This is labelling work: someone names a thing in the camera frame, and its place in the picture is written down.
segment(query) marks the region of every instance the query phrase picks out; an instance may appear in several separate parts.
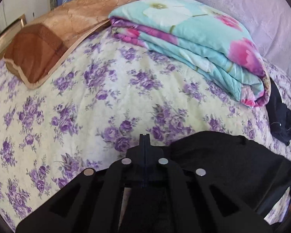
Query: bed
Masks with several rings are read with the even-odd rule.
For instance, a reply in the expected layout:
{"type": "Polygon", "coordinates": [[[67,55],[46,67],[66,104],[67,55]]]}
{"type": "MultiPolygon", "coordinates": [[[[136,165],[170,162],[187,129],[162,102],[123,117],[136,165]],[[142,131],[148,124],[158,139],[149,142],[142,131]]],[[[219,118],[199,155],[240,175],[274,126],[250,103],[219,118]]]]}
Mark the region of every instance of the bed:
{"type": "MultiPolygon", "coordinates": [[[[265,59],[291,109],[291,78],[265,59]]],[[[243,135],[291,160],[291,143],[272,137],[265,107],[231,99],[185,64],[115,39],[87,37],[38,89],[0,61],[0,215],[17,224],[86,167],[102,170],[149,133],[169,145],[210,130],[243,135]]],[[[289,190],[265,220],[281,222],[289,190]]]]}

